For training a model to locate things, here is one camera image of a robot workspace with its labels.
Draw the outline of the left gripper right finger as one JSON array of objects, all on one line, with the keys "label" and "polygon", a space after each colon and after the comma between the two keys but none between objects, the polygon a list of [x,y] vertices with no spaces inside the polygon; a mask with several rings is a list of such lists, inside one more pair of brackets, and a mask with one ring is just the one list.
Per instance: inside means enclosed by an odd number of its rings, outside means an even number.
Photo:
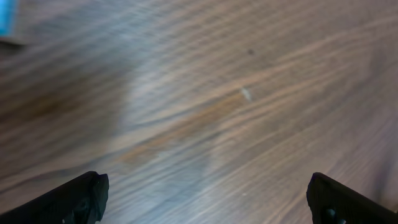
[{"label": "left gripper right finger", "polygon": [[397,224],[397,214],[320,172],[308,184],[313,224]]}]

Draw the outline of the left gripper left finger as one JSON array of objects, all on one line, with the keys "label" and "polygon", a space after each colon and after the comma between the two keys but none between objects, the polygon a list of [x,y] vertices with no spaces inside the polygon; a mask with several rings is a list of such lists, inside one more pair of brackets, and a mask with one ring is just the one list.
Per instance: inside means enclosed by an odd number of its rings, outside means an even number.
[{"label": "left gripper left finger", "polygon": [[1,214],[1,223],[100,222],[108,201],[107,174],[86,172],[30,202]]}]

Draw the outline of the blue P block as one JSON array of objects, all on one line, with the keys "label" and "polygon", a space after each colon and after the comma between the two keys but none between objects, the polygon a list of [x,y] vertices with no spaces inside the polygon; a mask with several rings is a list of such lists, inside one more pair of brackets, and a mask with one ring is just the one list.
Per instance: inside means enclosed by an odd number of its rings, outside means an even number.
[{"label": "blue P block", "polygon": [[13,29],[17,17],[18,1],[1,0],[1,37],[13,34]]}]

